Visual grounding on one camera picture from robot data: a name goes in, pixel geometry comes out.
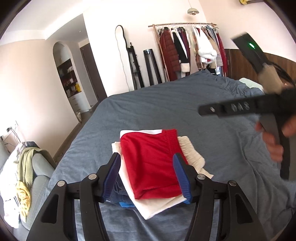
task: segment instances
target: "black handle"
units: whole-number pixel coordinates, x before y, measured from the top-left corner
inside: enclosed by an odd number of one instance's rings
[[[292,114],[265,114],[260,118],[263,128],[274,135],[276,144],[282,145],[284,148],[283,161],[281,163],[281,178],[290,180],[290,164],[291,164],[291,148],[290,138],[284,136],[282,127]]]

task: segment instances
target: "blue-gray bed sheet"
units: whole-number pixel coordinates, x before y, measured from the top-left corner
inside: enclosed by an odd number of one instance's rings
[[[259,216],[268,239],[273,238],[294,213],[296,184],[280,178],[262,136],[254,130],[256,115],[201,117],[198,106],[210,102],[261,95],[257,88],[200,71],[180,80],[105,99],[85,124],[57,166],[43,203],[61,179],[81,181],[106,164],[111,143],[121,130],[177,129],[188,136],[205,158],[213,181],[236,180]],[[144,220],[136,210],[100,204],[110,240],[169,240],[185,238],[194,204],[180,204]],[[79,201],[75,202],[79,240],[84,240]],[[215,240],[218,203],[215,203],[211,239]]]

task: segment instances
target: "metal screw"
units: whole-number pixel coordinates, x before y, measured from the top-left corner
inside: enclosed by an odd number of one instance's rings
[[[229,181],[229,184],[233,187],[235,187],[237,185],[237,182],[236,181],[233,181],[233,180],[230,180]]]
[[[197,178],[198,178],[199,180],[204,180],[204,179],[205,179],[205,175],[203,175],[203,174],[198,174],[198,175],[197,175]]]
[[[61,180],[61,181],[59,181],[59,182],[57,183],[57,185],[58,185],[59,187],[62,187],[63,185],[65,185],[65,181]]]
[[[89,175],[89,180],[94,180],[96,179],[96,174],[90,174]]]

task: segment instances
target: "folded clothes stack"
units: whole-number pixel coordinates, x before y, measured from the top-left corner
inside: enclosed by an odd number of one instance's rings
[[[127,209],[137,209],[147,220],[186,201],[174,168],[173,155],[180,153],[197,173],[212,178],[204,170],[205,160],[187,136],[177,130],[121,131],[120,142],[112,144],[121,156],[121,167],[110,202]]]

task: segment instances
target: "pillow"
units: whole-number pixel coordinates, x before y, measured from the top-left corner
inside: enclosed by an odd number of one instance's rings
[[[3,141],[0,139],[0,172],[2,171],[2,167],[4,166],[4,163],[9,158],[9,152],[6,149],[6,146],[4,145]]]
[[[258,88],[263,91],[263,86],[252,80],[249,80],[247,78],[241,78],[239,81],[246,84],[246,86],[248,86],[249,88]]]

